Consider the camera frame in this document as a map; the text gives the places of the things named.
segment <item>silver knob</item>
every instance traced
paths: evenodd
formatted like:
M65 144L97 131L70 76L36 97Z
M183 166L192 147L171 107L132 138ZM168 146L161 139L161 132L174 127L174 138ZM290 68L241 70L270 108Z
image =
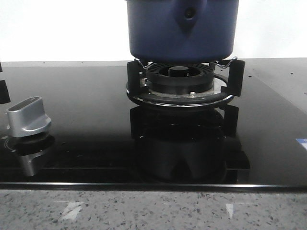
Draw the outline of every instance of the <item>silver knob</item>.
M10 135L20 138L47 132L51 119L45 114L43 99L30 97L6 110Z

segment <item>pot handle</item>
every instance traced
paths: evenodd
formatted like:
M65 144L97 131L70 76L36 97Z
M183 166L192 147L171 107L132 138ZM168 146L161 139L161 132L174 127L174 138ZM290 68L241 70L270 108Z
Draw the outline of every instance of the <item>pot handle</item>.
M207 5L208 0L172 0L172 13L180 28L189 31Z

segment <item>black glass cooktop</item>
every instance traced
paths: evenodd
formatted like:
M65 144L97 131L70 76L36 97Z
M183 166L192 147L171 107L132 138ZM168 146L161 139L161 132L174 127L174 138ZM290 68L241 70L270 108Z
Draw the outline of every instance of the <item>black glass cooktop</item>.
M44 189L306 189L307 115L256 77L204 111L137 106L126 67L7 67L0 105L0 187ZM48 133L8 135L6 109L41 96Z

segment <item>stove knob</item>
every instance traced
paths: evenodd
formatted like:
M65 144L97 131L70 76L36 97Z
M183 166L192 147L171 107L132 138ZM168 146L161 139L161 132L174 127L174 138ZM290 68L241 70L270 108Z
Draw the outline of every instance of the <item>stove knob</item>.
M16 138L47 132L51 119L45 114L43 99L30 97L6 110L10 135Z
M188 73L189 68L186 66L172 66L168 69L169 77L186 77Z

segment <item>gas burner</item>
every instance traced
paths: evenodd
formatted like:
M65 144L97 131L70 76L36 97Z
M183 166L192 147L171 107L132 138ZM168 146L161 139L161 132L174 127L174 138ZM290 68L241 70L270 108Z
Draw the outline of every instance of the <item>gas burner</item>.
M245 62L171 65L135 60L127 64L127 95L136 104L154 107L219 107L241 95ZM228 78L215 74L215 65L230 67Z

